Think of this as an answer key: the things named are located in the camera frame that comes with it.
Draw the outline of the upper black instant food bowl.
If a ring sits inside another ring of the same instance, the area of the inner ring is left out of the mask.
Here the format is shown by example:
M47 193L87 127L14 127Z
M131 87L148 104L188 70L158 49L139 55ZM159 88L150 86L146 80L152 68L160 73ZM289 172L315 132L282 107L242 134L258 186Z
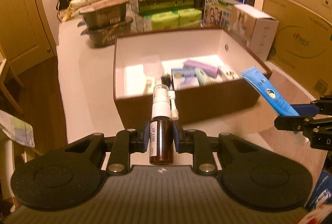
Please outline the upper black instant food bowl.
M128 2L129 0L101 0L81 7L78 12L88 29L100 29L123 22Z

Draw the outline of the wooden door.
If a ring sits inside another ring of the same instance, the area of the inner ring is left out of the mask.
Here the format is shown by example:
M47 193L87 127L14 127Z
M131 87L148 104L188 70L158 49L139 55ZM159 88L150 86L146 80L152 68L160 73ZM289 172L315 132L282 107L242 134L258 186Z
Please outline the wooden door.
M56 55L42 0L1 0L1 49L17 75Z

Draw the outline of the blue hand cream tube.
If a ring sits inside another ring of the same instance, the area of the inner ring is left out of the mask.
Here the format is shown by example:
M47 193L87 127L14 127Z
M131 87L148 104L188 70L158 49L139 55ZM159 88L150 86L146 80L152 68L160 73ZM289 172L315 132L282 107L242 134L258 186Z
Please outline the blue hand cream tube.
M280 95L269 79L257 67L241 72L245 79L280 116L299 116L299 113Z

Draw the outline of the blue white medicine box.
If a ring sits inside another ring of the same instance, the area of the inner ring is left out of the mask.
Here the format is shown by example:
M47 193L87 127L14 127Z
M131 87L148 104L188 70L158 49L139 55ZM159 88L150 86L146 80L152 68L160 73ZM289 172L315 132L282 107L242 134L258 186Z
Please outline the blue white medicine box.
M195 70L192 68L173 68L173 87L176 91L187 88L199 87Z

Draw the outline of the purple rectangular case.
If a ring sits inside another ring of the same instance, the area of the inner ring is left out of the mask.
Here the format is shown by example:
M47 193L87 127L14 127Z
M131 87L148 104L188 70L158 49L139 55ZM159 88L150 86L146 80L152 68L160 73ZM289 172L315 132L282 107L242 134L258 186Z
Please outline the purple rectangular case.
M219 69L215 66L212 66L210 64L206 64L206 63L202 63L196 60L187 60L183 63L184 67L188 67L188 68L200 68L202 69L204 72L206 72L206 74L212 78L217 78L218 73L219 73Z

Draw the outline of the clear plastic case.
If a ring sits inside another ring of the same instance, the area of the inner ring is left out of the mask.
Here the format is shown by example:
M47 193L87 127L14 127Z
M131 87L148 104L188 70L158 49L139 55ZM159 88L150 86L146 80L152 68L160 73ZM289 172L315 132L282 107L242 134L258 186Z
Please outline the clear plastic case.
M164 67L159 55L143 57L142 65L146 77L154 78L155 84L162 84L161 77L164 75Z

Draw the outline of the large brown cardboard box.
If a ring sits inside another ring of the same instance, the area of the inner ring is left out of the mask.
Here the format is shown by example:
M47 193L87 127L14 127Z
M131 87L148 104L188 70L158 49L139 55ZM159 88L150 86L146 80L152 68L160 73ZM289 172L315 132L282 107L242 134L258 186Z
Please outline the large brown cardboard box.
M319 98L331 94L331 0L264 0L279 21L269 60Z

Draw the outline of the brown storage box white inside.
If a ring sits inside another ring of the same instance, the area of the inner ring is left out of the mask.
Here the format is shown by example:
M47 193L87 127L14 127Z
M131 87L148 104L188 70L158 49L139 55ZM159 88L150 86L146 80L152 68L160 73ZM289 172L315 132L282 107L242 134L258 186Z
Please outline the brown storage box white inside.
M137 33L116 40L114 102L125 127L151 118L153 89L162 79L175 92L182 124L252 107L258 93L242 72L271 70L222 29L191 28Z

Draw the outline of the white photo printed box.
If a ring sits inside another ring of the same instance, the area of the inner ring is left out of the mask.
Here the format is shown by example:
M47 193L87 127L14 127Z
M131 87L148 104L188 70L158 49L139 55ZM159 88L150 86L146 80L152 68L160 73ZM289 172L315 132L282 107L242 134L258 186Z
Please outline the white photo printed box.
M233 5L230 35L262 61L267 60L279 21L248 4Z

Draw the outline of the green patterned cloth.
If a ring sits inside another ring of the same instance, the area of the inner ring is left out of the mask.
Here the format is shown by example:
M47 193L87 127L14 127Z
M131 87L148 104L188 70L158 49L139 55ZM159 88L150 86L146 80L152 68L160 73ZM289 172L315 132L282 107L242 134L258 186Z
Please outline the green patterned cloth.
M18 144L35 148L33 127L3 110L1 110L1 131Z

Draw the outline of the brown spray bottle white nozzle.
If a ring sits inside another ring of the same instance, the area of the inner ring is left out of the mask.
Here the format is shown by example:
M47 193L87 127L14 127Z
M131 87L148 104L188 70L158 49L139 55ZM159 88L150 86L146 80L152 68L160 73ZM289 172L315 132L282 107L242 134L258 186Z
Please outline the brown spray bottle white nozzle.
M171 109L169 88L158 84L153 90L153 105L149 135L149 161L152 165L174 162L173 122L177 118Z

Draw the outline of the lower black instant food bowl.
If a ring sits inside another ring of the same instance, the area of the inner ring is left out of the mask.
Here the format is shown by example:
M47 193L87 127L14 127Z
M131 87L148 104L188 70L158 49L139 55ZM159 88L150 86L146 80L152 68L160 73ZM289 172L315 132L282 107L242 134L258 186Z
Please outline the lower black instant food bowl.
M92 41L94 48L103 48L116 43L119 36L128 34L131 31L133 23L132 17L126 17L123 22L113 24L101 29L88 29L86 28L81 32L81 36L87 35Z

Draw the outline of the white green medicine box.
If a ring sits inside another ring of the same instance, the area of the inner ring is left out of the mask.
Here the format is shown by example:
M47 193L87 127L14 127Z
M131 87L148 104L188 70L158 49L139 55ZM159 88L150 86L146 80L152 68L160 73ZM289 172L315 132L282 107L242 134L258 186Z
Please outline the white green medicine box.
M238 80L239 75L227 64L218 67L219 75L222 81Z

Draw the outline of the wooden chair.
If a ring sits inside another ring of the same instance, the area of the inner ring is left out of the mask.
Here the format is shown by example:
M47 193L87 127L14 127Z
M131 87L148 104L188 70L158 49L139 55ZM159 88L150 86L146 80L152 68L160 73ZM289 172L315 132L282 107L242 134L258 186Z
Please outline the wooden chair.
M9 59L1 46L1 93L20 116L24 115L22 101L25 97L25 88L21 79L14 72Z

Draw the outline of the green tissue pack bundle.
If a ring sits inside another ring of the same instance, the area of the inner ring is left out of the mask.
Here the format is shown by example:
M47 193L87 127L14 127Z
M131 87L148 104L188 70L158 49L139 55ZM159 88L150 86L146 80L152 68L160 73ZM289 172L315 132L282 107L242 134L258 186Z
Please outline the green tissue pack bundle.
M202 21L201 10L189 8L137 16L136 26L140 32L148 32L200 27Z

